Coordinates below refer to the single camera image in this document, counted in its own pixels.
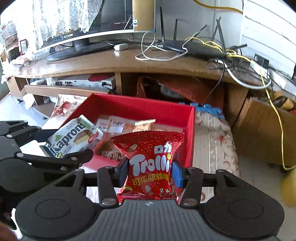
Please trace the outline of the red cardboard box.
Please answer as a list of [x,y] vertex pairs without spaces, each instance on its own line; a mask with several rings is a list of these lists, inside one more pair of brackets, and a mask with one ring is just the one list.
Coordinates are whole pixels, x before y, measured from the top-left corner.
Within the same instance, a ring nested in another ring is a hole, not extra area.
[[195,138],[195,109],[192,106],[146,98],[93,93],[63,124],[81,115],[93,124],[101,115],[114,115],[136,121],[155,119],[157,124],[182,128],[185,139],[179,151],[178,161],[184,167],[192,166]]

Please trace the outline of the gold foil snack packet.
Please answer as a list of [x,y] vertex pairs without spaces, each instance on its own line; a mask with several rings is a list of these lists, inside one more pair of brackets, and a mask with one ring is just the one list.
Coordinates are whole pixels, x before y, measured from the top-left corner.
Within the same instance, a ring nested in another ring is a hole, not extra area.
[[136,121],[132,131],[133,132],[150,131],[152,130],[152,126],[155,123],[155,121],[156,121],[155,119]]

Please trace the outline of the blue snack packet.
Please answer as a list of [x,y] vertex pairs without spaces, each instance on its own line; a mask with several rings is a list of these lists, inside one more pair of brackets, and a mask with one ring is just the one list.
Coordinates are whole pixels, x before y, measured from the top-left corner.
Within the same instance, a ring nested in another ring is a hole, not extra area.
[[117,149],[111,140],[111,136],[105,134],[93,150],[94,154],[114,160],[121,161],[125,156]]

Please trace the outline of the white small device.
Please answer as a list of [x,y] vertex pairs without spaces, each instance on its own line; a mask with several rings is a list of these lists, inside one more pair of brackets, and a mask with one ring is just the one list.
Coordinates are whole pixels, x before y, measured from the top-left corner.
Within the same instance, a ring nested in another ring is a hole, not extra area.
[[123,51],[128,49],[128,44],[127,43],[117,44],[117,45],[114,45],[113,48],[115,51]]

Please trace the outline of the brown cardboard box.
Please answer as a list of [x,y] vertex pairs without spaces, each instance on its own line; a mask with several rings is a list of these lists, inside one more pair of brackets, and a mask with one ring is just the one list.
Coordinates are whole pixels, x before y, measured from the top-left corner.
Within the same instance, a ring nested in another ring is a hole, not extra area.
[[[253,97],[245,101],[233,126],[233,139],[239,156],[279,165],[284,163],[288,167],[295,165],[295,115],[281,109],[278,113],[284,131],[283,141],[273,108]],[[284,148],[284,162],[281,148]]]

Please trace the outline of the green white Kaprons wafer pack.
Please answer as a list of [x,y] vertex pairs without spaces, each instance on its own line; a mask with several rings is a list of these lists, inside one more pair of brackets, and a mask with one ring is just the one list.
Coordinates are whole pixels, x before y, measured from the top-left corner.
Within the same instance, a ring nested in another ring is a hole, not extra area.
[[47,157],[63,158],[67,154],[93,149],[103,135],[98,127],[81,115],[59,128],[40,148]]

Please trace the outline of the yellow bin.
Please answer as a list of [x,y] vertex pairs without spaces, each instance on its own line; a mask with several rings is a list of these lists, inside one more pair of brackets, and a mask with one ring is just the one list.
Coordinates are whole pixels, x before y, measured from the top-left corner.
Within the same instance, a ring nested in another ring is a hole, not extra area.
[[296,206],[296,169],[291,170],[281,183],[281,197],[288,207]]

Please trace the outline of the orange spicy snack packet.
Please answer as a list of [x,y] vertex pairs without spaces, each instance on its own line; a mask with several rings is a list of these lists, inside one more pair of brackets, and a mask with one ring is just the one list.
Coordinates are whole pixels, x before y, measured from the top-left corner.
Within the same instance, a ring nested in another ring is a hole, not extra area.
[[119,116],[101,115],[96,126],[104,133],[113,135],[130,133],[133,131],[135,120],[129,120]]

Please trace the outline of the white power strip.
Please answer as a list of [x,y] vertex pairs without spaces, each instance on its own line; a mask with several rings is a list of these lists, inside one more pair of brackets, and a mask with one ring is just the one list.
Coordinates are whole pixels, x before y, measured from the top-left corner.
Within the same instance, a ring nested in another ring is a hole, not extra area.
[[264,68],[260,66],[257,62],[251,60],[250,67],[258,74],[261,75],[265,79],[270,79],[274,83],[276,83],[281,89],[284,91],[295,95],[295,84],[292,82],[291,78],[279,71],[279,70],[273,70],[271,68]]

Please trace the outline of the red Trolli gummy bag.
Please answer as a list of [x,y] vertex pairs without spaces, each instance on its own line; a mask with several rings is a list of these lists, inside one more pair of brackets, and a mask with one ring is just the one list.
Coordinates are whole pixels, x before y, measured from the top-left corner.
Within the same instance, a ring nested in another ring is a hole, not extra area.
[[140,131],[111,138],[129,159],[128,175],[117,194],[119,201],[176,198],[171,166],[184,142],[184,133]]

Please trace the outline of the silver media player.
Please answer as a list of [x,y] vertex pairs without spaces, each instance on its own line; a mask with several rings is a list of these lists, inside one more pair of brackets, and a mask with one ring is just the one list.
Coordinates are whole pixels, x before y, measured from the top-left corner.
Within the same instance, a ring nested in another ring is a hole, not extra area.
[[61,76],[52,79],[55,86],[75,87],[108,92],[115,89],[115,74],[96,73],[71,76]]

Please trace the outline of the black television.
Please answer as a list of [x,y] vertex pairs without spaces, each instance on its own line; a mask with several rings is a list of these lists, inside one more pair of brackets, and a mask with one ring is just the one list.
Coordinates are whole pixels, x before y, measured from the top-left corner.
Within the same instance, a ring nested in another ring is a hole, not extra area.
[[91,43],[93,37],[132,33],[132,1],[95,1],[99,8],[88,14],[86,27],[71,27],[44,42],[50,48],[47,62],[65,60],[112,48],[109,41]]

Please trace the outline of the floral tablecloth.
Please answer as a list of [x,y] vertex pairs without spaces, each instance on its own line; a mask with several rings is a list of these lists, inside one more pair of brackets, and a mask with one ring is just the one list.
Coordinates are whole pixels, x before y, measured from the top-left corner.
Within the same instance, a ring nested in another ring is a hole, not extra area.
[[[87,98],[60,94],[45,128],[54,129],[63,126],[63,122]],[[235,176],[240,176],[233,136],[221,109],[213,108],[210,105],[199,106],[196,103],[191,103],[189,106],[195,109],[195,138],[192,166],[200,168],[206,173],[213,174],[218,169],[224,169]],[[157,124],[156,121],[151,131],[184,133],[182,128]],[[110,135],[112,138],[126,133],[117,135],[105,134]],[[94,154],[93,159],[87,163],[87,168],[97,170],[104,166],[115,166],[119,162]],[[177,197],[181,190],[175,186],[175,192]]]

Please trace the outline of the wooden TV stand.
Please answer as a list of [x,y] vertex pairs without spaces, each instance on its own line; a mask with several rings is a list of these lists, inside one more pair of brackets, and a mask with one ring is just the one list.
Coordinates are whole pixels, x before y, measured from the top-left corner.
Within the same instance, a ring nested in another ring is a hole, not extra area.
[[137,82],[141,76],[150,74],[182,75],[220,80],[224,86],[224,112],[226,120],[233,125],[237,120],[247,98],[248,89],[237,84],[227,72],[209,69],[206,61],[194,57],[180,57],[172,61],[139,61],[135,59],[137,48],[127,49],[119,54],[108,50],[80,57],[47,63],[40,59],[21,67],[20,73],[7,79],[9,90],[17,99],[27,93],[57,97],[59,94],[90,96],[91,89],[79,89],[67,86],[30,85],[31,78],[61,77],[81,74],[115,74],[116,93],[134,96]]

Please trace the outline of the black router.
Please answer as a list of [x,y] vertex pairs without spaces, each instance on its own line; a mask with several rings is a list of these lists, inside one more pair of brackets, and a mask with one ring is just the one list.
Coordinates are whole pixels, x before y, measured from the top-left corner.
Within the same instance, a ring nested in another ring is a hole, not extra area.
[[176,51],[178,53],[185,53],[190,56],[195,56],[204,59],[211,58],[226,58],[227,54],[235,54],[236,50],[247,47],[247,44],[232,46],[228,49],[225,46],[224,36],[221,27],[221,18],[218,18],[217,25],[215,27],[215,31],[210,38],[210,41],[203,41],[201,39],[197,39],[198,33],[194,35],[194,37],[189,38],[187,40],[181,41],[176,40],[177,36],[177,28],[178,28],[178,19],[175,20],[175,28],[174,28],[174,37],[173,40],[167,40],[165,37],[165,26],[164,26],[164,18],[162,7],[159,7],[159,16],[161,22],[161,34],[162,34],[162,46],[166,50]]

